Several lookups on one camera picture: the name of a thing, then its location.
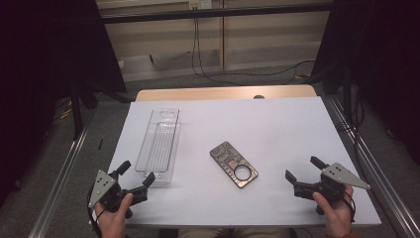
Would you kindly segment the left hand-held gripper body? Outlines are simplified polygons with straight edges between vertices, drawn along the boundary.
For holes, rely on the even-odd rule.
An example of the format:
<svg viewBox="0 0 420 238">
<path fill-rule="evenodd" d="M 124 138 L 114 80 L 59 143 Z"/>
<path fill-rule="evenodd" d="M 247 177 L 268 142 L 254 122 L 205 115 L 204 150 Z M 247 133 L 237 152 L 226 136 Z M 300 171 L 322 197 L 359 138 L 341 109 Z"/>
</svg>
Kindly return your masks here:
<svg viewBox="0 0 420 238">
<path fill-rule="evenodd" d="M 117 169 L 107 174 L 99 170 L 92 190 L 89 192 L 87 207 L 93 208 L 95 204 L 100 203 L 106 211 L 116 212 L 128 193 L 133 195 L 130 206 L 146 201 L 148 199 L 148 180 L 145 179 L 138 187 L 122 189 L 119 185 L 119 176 L 122 176 L 125 171 L 126 169 Z"/>
</svg>

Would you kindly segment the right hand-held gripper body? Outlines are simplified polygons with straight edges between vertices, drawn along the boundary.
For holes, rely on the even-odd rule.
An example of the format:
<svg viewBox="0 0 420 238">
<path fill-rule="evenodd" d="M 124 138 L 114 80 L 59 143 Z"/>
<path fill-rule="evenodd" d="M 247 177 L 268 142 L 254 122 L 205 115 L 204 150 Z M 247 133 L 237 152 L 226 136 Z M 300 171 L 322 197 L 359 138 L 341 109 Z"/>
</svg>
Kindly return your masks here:
<svg viewBox="0 0 420 238">
<path fill-rule="evenodd" d="M 319 192 L 333 205 L 343 199 L 345 186 L 351 185 L 363 189 L 370 189 L 370 185 L 353 174 L 339 163 L 329 165 L 320 170 L 320 180 L 315 183 L 297 181 L 293 184 L 294 195 L 297 197 L 313 200 L 313 193 Z M 356 214 L 356 204 L 350 204 L 352 215 Z"/>
</svg>

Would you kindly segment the clear plastic packaging box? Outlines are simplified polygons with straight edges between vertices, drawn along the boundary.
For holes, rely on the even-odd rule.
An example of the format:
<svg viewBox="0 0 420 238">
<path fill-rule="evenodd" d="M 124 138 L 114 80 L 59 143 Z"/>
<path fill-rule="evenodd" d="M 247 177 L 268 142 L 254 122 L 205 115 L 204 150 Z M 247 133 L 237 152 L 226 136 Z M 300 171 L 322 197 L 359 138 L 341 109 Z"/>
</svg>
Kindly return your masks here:
<svg viewBox="0 0 420 238">
<path fill-rule="evenodd" d="M 146 178 L 153 173 L 158 183 L 170 183 L 173 175 L 181 123 L 176 108 L 156 108 L 152 111 L 136 171 Z"/>
</svg>

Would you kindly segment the grey metal phone case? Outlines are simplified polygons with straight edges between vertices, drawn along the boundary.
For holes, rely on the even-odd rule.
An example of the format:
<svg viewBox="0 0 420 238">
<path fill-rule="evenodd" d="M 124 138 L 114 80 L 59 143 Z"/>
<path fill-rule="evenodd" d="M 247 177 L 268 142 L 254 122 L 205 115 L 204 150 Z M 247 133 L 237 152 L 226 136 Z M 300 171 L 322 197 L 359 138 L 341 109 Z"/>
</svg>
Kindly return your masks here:
<svg viewBox="0 0 420 238">
<path fill-rule="evenodd" d="M 227 141 L 212 149 L 210 156 L 238 188 L 245 187 L 259 175 L 247 159 Z M 240 178 L 240 169 L 244 169 L 248 175 Z"/>
</svg>

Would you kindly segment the person's right hand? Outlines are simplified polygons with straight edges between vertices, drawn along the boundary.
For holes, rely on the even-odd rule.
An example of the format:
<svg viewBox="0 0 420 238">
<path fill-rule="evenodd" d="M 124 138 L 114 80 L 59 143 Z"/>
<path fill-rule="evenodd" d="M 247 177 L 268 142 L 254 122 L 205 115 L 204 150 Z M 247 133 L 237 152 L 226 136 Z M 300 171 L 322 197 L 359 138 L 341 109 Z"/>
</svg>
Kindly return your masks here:
<svg viewBox="0 0 420 238">
<path fill-rule="evenodd" d="M 343 199 L 333 206 L 319 192 L 313 193 L 316 203 L 322 208 L 326 217 L 326 235 L 333 238 L 344 238 L 350 235 L 352 228 L 352 211 L 350 204 L 353 198 L 353 188 L 345 186 Z"/>
</svg>

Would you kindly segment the person's left hand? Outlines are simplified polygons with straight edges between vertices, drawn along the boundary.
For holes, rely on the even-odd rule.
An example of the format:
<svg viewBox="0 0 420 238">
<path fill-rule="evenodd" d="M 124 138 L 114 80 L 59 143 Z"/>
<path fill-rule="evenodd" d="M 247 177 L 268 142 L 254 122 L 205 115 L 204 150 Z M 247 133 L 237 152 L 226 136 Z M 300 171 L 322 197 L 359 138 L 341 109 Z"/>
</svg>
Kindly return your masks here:
<svg viewBox="0 0 420 238">
<path fill-rule="evenodd" d="M 123 198 L 116 212 L 106 211 L 101 203 L 95 204 L 95 213 L 98 216 L 101 238 L 125 238 L 126 212 L 131 206 L 134 196 L 128 193 Z"/>
</svg>

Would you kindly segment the white table sheet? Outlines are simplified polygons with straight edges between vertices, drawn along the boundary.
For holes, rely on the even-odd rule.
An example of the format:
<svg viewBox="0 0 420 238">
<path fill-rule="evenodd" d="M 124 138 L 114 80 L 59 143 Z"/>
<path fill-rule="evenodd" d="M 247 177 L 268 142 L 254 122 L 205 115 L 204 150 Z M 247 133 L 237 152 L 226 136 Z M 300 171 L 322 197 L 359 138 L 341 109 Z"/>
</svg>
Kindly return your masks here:
<svg viewBox="0 0 420 238">
<path fill-rule="evenodd" d="M 298 198 L 285 172 L 316 182 L 310 159 L 354 165 L 319 97 L 152 101 L 131 105 L 112 162 L 137 161 L 152 112 L 174 108 L 181 124 L 172 180 L 154 184 L 133 206 L 131 227 L 312 226 L 324 222 L 312 200 Z M 210 155 L 231 143 L 258 171 L 237 187 Z"/>
</svg>

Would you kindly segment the black metal stand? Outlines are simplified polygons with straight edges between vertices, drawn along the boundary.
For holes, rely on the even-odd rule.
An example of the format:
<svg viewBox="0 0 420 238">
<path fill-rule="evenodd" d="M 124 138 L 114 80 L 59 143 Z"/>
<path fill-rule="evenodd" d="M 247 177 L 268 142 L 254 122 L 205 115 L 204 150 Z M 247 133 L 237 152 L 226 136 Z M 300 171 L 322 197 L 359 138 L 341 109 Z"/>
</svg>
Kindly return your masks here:
<svg viewBox="0 0 420 238">
<path fill-rule="evenodd" d="M 75 81 L 71 86 L 70 100 L 74 122 L 73 140 L 76 141 L 84 128 L 80 104 L 87 109 L 95 109 L 98 105 L 98 100 L 94 95 L 94 85 L 89 81 Z"/>
</svg>

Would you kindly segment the black curtain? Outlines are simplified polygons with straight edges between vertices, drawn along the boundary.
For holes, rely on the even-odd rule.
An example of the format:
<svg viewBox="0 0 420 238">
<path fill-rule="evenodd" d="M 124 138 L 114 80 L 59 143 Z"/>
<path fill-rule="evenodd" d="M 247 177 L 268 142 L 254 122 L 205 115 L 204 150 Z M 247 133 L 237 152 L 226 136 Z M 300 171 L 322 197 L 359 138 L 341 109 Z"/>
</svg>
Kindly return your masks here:
<svg viewBox="0 0 420 238">
<path fill-rule="evenodd" d="M 35 158 L 55 103 L 124 92 L 97 0 L 0 0 L 0 206 Z"/>
<path fill-rule="evenodd" d="M 333 0 L 312 74 L 353 79 L 420 165 L 420 0 Z"/>
</svg>

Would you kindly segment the black horizontal bar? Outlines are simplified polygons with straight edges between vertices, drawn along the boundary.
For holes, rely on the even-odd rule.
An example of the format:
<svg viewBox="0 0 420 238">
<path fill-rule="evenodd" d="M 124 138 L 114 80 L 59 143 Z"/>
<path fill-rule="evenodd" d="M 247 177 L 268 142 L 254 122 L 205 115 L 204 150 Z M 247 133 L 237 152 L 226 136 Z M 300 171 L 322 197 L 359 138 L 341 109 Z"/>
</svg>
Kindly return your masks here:
<svg viewBox="0 0 420 238">
<path fill-rule="evenodd" d="M 150 14 L 106 15 L 98 19 L 102 24 L 123 24 L 137 22 L 186 20 L 217 17 L 254 16 L 271 14 L 324 12 L 333 8 L 333 3 L 282 5 L 270 7 L 225 8 L 208 10 L 187 10 Z"/>
</svg>

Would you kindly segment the metal floor rail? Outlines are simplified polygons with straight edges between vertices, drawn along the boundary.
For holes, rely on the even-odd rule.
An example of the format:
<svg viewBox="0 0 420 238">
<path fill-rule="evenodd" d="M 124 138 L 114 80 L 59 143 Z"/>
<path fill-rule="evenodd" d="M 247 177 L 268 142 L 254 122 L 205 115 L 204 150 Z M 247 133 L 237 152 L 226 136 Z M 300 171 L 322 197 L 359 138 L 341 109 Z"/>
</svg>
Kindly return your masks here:
<svg viewBox="0 0 420 238">
<path fill-rule="evenodd" d="M 53 216 L 56 212 L 59 200 L 62 196 L 64 187 L 72 172 L 74 163 L 80 153 L 87 133 L 87 127 L 84 127 L 72 142 L 69 152 L 59 171 L 59 174 L 53 184 L 52 190 L 45 202 L 41 213 L 38 215 L 36 222 L 28 236 L 28 238 L 45 238 L 49 230 Z"/>
<path fill-rule="evenodd" d="M 373 153 L 368 148 L 359 129 L 346 118 L 344 106 L 337 98 L 329 98 L 328 104 L 333 108 L 339 120 L 338 129 L 344 131 L 353 143 L 356 162 L 361 169 L 363 177 L 366 178 L 367 175 L 370 175 L 374 180 L 374 183 L 386 200 L 386 204 L 391 209 L 393 216 L 397 219 L 399 226 L 404 230 L 407 238 L 420 238 L 420 223 L 416 221 L 413 213 L 397 194 L 397 190 L 391 184 Z"/>
</svg>

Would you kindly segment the wall power socket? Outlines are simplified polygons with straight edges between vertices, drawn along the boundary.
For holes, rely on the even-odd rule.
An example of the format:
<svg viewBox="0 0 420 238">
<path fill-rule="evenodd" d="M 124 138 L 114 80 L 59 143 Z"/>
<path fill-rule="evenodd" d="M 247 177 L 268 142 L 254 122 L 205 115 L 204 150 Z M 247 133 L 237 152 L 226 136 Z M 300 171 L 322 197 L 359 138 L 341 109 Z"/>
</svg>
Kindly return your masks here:
<svg viewBox="0 0 420 238">
<path fill-rule="evenodd" d="M 212 8 L 211 0 L 189 0 L 190 10 L 207 10 Z"/>
</svg>

